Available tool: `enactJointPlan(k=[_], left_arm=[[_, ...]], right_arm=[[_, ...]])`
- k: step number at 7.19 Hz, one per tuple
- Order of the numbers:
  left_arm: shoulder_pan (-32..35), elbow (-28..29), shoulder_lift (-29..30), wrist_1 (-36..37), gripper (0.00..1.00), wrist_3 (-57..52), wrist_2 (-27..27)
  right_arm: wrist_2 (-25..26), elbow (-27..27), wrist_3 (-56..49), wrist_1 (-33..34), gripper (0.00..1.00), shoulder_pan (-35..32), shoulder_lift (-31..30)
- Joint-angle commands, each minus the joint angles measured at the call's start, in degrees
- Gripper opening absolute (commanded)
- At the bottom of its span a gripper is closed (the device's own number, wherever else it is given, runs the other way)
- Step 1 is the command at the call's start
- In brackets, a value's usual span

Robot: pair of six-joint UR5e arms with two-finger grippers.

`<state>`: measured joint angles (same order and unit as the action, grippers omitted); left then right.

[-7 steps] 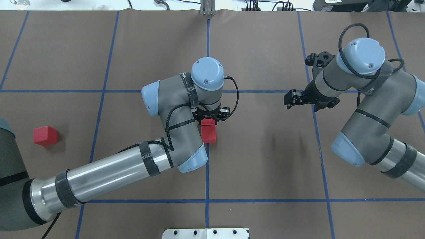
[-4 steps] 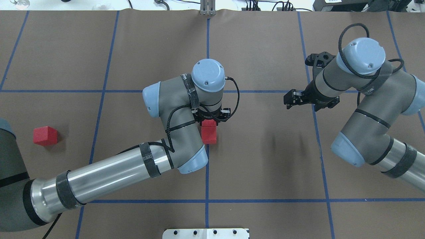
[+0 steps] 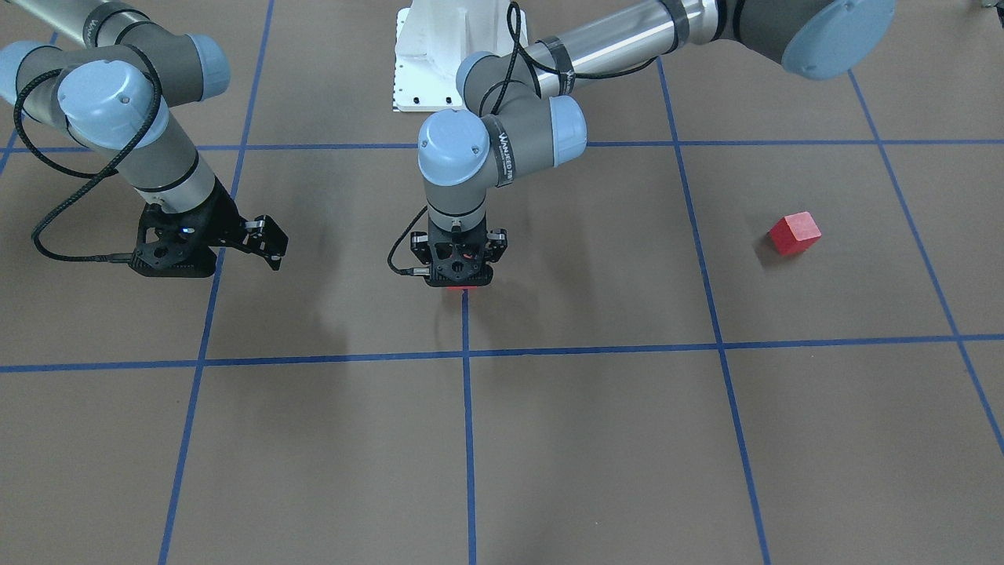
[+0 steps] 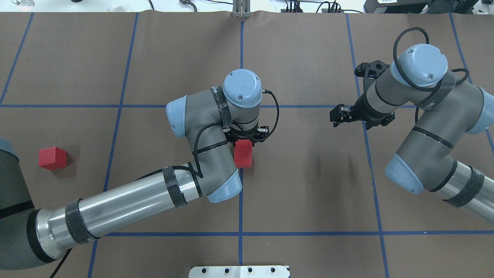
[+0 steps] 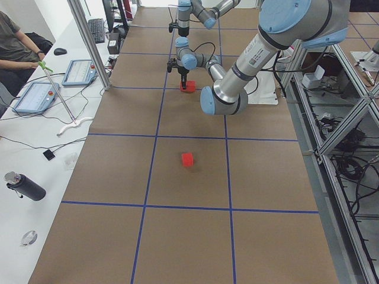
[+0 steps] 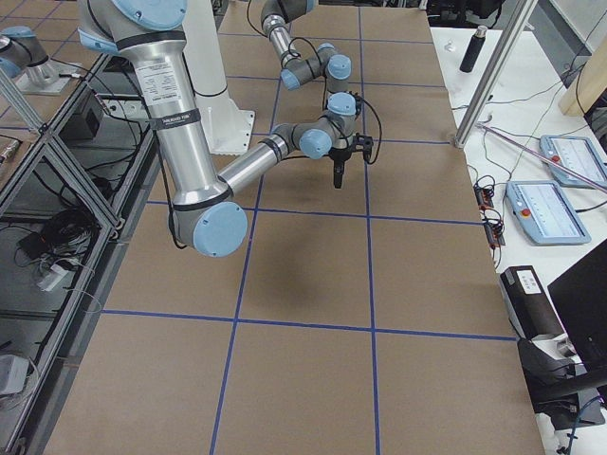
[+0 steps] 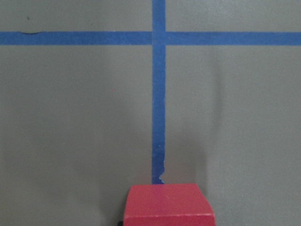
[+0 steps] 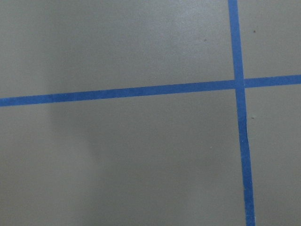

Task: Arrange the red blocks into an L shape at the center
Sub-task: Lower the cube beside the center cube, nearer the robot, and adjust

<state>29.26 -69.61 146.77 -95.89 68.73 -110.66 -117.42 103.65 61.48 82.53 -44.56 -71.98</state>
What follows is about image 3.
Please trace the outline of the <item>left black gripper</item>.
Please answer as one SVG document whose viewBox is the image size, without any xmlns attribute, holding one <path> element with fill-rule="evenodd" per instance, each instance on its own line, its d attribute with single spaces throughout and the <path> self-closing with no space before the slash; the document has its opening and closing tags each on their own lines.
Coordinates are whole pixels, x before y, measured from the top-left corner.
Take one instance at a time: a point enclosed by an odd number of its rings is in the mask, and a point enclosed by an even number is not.
<svg viewBox="0 0 1004 565">
<path fill-rule="evenodd" d="M 505 229 L 488 230 L 483 223 L 462 232 L 442 230 L 434 224 L 430 230 L 429 233 L 409 233 L 409 248 L 419 262 L 434 268 L 439 264 L 451 267 L 454 262 L 472 267 L 474 264 L 498 262 L 508 246 Z"/>
</svg>

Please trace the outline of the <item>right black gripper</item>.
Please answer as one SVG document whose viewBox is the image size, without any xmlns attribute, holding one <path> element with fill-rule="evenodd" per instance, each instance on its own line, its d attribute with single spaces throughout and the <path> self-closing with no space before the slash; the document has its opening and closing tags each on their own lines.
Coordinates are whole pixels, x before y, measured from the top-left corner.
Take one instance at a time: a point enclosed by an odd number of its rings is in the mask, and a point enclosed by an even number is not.
<svg viewBox="0 0 1004 565">
<path fill-rule="evenodd" d="M 186 253 L 211 246 L 237 248 L 257 255 L 278 272 L 286 257 L 288 235 L 268 215 L 246 221 L 218 178 L 204 203 L 183 213 L 169 213 L 158 202 L 146 205 L 146 229 L 157 240 L 146 242 L 148 253 L 183 247 Z"/>
</svg>

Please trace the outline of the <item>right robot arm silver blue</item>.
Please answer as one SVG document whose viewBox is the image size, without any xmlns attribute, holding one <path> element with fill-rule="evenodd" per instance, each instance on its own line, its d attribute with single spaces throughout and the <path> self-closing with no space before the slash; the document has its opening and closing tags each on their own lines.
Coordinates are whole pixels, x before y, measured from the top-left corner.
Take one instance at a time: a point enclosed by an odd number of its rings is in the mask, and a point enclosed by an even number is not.
<svg viewBox="0 0 1004 565">
<path fill-rule="evenodd" d="M 58 215 L 111 176 L 144 200 L 135 248 L 80 255 L 78 262 L 127 264 L 148 278 L 208 278 L 217 247 L 263 258 L 273 271 L 286 255 L 286 233 L 266 215 L 244 218 L 172 108 L 219 96 L 231 68 L 205 35 L 174 35 L 122 1 L 21 1 L 19 7 L 80 44 L 78 51 L 40 42 L 2 50 L 2 97 L 15 131 L 40 161 L 83 179 L 82 188 L 47 213 L 31 240 L 50 260 L 41 235 Z M 25 119 L 57 129 L 105 160 L 95 173 L 62 166 L 28 138 Z"/>
</svg>

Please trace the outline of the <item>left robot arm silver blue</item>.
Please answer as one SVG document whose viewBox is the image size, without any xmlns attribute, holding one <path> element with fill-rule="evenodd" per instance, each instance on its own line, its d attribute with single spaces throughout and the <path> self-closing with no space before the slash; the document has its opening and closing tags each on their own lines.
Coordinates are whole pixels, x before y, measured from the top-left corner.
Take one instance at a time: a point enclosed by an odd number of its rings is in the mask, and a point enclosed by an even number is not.
<svg viewBox="0 0 1004 565">
<path fill-rule="evenodd" d="M 573 99 L 578 86 L 720 39 L 789 74 L 828 80 L 878 46 L 894 10 L 893 1 L 642 1 L 524 46 L 512 2 L 511 53 L 467 55 L 455 77 L 461 107 L 434 112 L 417 134 L 427 230 L 402 233 L 417 266 L 392 271 L 430 286 L 488 285 L 508 246 L 505 230 L 487 228 L 488 190 L 581 157 L 587 121 Z"/>
</svg>

